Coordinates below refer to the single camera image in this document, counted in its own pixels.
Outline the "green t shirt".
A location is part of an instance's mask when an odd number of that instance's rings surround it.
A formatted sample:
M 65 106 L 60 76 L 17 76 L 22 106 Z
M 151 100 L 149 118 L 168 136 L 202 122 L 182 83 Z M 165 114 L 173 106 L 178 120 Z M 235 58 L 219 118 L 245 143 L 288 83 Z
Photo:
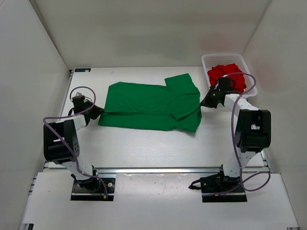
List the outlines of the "green t shirt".
M 128 82 L 110 85 L 98 124 L 195 133 L 201 118 L 200 91 L 186 73 L 166 78 L 165 85 Z

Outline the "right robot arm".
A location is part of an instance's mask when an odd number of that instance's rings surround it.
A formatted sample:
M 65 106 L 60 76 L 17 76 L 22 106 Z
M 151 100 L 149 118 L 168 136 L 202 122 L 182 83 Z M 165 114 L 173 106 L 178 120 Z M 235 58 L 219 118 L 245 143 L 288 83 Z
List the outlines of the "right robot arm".
M 227 75 L 218 78 L 209 88 L 200 105 L 217 108 L 221 104 L 231 110 L 231 135 L 234 155 L 220 167 L 215 185 L 220 191 L 227 191 L 233 183 L 240 183 L 243 169 L 249 161 L 271 144 L 271 113 L 251 105 L 244 95 L 256 86 L 252 77 L 252 86 L 243 93 L 235 91 L 235 81 Z

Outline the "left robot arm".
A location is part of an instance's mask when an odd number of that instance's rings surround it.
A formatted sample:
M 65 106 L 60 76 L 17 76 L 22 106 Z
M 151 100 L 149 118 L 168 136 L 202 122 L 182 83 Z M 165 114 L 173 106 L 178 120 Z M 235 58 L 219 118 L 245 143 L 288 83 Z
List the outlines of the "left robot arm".
M 73 108 L 68 116 L 56 117 L 55 122 L 48 123 L 44 118 L 44 157 L 46 161 L 67 168 L 74 180 L 83 183 L 90 192 L 100 188 L 94 166 L 88 164 L 80 157 L 80 145 L 77 131 L 87 127 L 91 120 L 96 120 L 104 111 L 82 94 L 71 98 Z

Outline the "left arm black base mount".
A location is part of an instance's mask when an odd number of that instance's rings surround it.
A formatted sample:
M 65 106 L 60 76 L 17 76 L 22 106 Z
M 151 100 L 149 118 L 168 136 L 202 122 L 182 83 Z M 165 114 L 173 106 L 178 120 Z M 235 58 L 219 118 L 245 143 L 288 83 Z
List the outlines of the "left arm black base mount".
M 71 200 L 72 201 L 113 201 L 116 179 L 112 177 L 102 178 L 106 185 L 105 188 L 100 180 L 95 178 L 88 178 L 86 180 L 76 180 L 75 176 L 71 174 L 74 179 Z

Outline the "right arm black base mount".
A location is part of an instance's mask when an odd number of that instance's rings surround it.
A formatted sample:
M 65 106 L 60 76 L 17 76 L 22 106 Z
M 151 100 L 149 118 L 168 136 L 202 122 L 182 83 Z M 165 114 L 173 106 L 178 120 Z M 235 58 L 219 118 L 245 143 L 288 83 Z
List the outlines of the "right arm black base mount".
M 189 189 L 201 190 L 203 203 L 247 202 L 246 192 L 240 182 L 240 177 L 228 177 L 219 171 L 192 182 Z

